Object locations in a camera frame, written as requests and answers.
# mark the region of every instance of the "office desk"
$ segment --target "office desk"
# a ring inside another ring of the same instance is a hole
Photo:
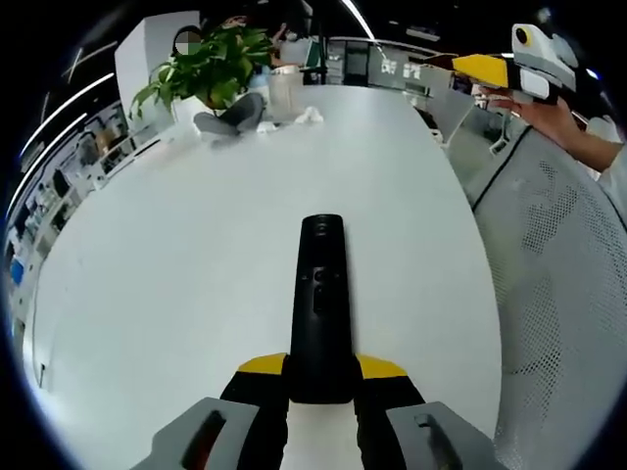
[[[50,375],[36,394],[85,467],[132,465],[238,365],[289,351],[301,220],[318,212],[344,217],[357,351],[398,363],[426,400],[493,436],[499,318],[445,155],[398,93],[326,86],[302,99],[324,123],[164,141],[57,239],[39,281],[35,350]],[[294,406],[284,468],[359,468],[347,406]]]

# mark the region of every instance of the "white tabletop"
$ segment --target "white tabletop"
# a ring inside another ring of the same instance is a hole
[[[426,400],[494,435],[499,318],[446,157],[400,94],[326,86],[303,99],[324,123],[227,146],[156,145],[92,193],[55,243],[38,288],[35,358],[47,375],[36,394],[87,468],[134,464],[239,364],[289,351],[301,220],[319,212],[344,218],[357,351],[398,363]],[[289,413],[301,428],[283,466],[303,468],[307,439],[295,442],[317,433],[318,445],[339,444],[318,449],[313,468],[358,468],[352,412],[304,408]]]

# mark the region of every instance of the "ceiling light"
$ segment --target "ceiling light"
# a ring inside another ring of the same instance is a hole
[[[586,69],[586,73],[594,80],[600,80],[599,75],[594,70]]]
[[[43,159],[46,157],[46,155],[48,155],[50,153],[50,151],[55,147],[55,145],[57,145],[61,141],[61,139],[63,139],[66,136],[66,134],[68,132],[70,132],[79,122],[81,122],[85,118],[87,118],[87,113],[83,113],[78,118],[76,118],[68,127],[63,129],[61,131],[61,133],[52,140],[52,142],[50,142],[48,147],[43,149],[43,152],[41,152],[41,154],[39,154],[37,159],[28,168],[28,171],[24,174],[24,178],[22,178],[22,181],[20,181],[20,184],[18,185],[18,189],[16,189],[16,192],[13,193],[13,196],[11,197],[11,202],[9,203],[9,208],[7,209],[7,213],[10,213],[11,210],[13,209],[13,204],[15,203],[16,199],[18,198],[18,195],[24,189],[24,186],[28,182],[28,179],[30,178],[32,173],[36,170],[37,165],[39,165],[39,162],[42,162]]]
[[[351,0],[342,0],[342,3],[344,5],[346,5],[346,8],[349,9],[349,11],[351,12],[351,14],[355,17],[355,19],[360,23],[360,25],[362,26],[363,30],[365,31],[365,34],[372,39],[373,41],[376,41],[376,39],[374,38],[374,34],[372,34],[372,31],[370,30],[370,26],[368,26],[368,24],[365,22],[365,20],[363,19],[362,14],[360,13],[360,11],[357,9],[357,7],[355,6],[355,4],[351,1]]]
[[[43,130],[43,128],[48,125],[50,123],[50,121],[52,119],[54,119],[56,116],[59,115],[59,113],[64,110],[65,108],[67,108],[69,105],[71,105],[74,101],[76,101],[78,98],[80,98],[82,95],[84,95],[85,93],[87,93],[89,90],[91,90],[92,88],[95,88],[96,86],[98,86],[100,83],[102,83],[103,81],[107,81],[109,78],[111,78],[112,76],[114,76],[114,73],[109,73],[105,76],[103,76],[102,78],[97,79],[96,81],[94,81],[92,84],[85,86],[82,90],[80,90],[78,93],[76,93],[74,96],[72,96],[71,98],[69,98],[68,101],[66,101],[63,105],[61,105],[59,108],[57,108],[54,113],[52,113],[46,120],[44,120],[39,127],[37,127],[35,129],[35,131],[32,133],[32,135],[30,136],[30,138],[28,140],[26,140],[26,143],[24,144],[24,147],[22,148],[22,151],[20,152],[20,157],[24,154],[24,151],[26,150],[26,148],[32,143],[33,140],[35,140],[35,137],[37,137],[37,135],[39,135],[41,133],[41,131]]]

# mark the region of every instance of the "white tissue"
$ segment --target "white tissue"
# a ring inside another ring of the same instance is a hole
[[[298,116],[295,120],[297,124],[305,124],[307,122],[324,122],[324,117],[314,106],[307,106],[305,112]]]
[[[262,121],[257,126],[257,132],[259,132],[260,134],[267,134],[275,130],[276,130],[276,126],[274,125],[273,122],[270,122],[269,120]]]

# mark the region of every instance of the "green leaves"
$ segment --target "green leaves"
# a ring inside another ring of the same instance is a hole
[[[141,107],[151,96],[155,102],[162,101],[169,112],[174,100],[197,96],[213,108],[224,109],[246,86],[255,65],[270,65],[271,48],[264,29],[218,27],[203,38],[195,54],[176,55],[158,65],[150,83],[133,98],[131,108],[136,104],[142,118]]]

